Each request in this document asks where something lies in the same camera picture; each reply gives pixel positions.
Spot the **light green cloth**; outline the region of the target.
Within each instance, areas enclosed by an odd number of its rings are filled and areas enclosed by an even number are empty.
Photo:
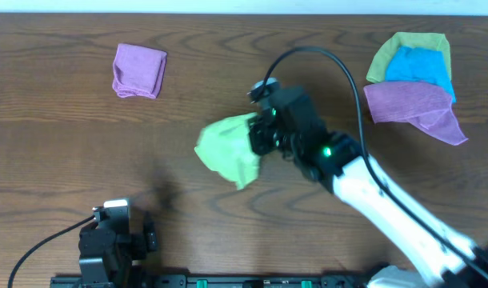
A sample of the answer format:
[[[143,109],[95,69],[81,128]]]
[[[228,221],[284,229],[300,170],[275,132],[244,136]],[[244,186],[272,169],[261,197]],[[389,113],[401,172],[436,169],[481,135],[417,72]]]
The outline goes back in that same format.
[[[202,163],[243,190],[258,178],[260,157],[252,151],[248,121],[256,113],[242,114],[214,122],[200,132],[194,148]]]

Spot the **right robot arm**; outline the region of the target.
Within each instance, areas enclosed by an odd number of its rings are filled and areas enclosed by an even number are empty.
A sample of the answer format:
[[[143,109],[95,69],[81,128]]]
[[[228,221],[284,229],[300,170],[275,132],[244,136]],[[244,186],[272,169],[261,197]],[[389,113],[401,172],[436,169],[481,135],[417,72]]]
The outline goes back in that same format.
[[[381,268],[367,287],[488,287],[488,246],[433,216],[349,135],[329,132],[302,88],[259,82],[249,96],[261,109],[249,121],[253,152],[291,158],[305,178],[371,221],[415,268]]]

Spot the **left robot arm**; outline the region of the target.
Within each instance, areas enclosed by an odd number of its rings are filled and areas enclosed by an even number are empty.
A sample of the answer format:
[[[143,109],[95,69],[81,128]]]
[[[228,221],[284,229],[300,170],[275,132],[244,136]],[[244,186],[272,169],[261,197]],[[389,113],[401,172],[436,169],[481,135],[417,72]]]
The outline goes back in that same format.
[[[98,207],[94,222],[81,229],[78,248],[83,287],[154,286],[154,277],[133,264],[158,249],[154,221],[148,213],[142,231],[132,234],[128,206]]]

